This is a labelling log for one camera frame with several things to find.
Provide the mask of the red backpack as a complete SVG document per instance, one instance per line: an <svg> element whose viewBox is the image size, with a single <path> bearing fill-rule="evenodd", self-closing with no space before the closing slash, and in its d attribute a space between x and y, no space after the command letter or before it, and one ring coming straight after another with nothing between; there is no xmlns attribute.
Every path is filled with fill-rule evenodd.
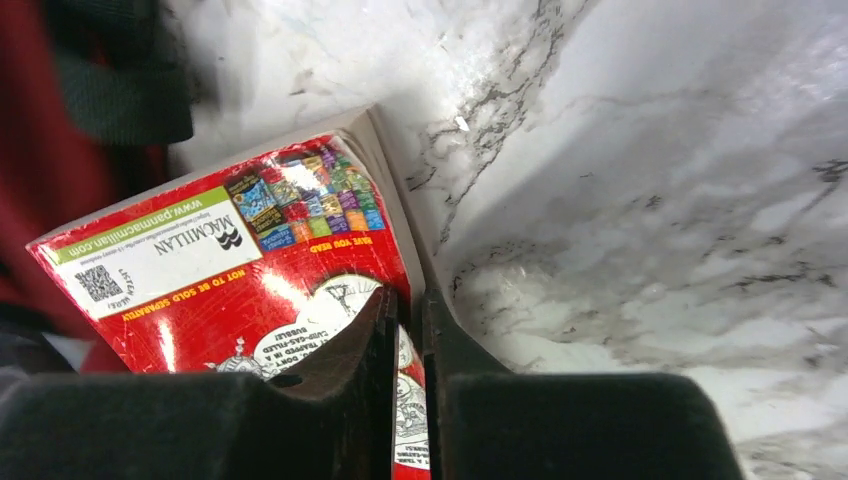
<svg viewBox="0 0 848 480"><path fill-rule="evenodd" d="M160 185L193 134L182 68L156 1L1 5L1 361L68 362L47 333L91 342L85 372L124 364L27 245Z"/></svg>

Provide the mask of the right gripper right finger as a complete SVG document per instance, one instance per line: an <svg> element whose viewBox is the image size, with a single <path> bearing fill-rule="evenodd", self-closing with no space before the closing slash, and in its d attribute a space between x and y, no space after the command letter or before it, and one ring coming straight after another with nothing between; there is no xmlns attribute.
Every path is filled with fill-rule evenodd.
<svg viewBox="0 0 848 480"><path fill-rule="evenodd" d="M717 410L667 373L517 374L421 300L436 479L739 479Z"/></svg>

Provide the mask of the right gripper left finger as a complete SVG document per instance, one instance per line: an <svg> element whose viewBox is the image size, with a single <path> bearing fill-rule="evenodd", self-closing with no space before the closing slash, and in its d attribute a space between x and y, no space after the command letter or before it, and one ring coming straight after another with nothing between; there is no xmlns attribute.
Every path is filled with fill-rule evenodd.
<svg viewBox="0 0 848 480"><path fill-rule="evenodd" d="M270 380L38 375L1 400L5 479L387 479L397 295Z"/></svg>

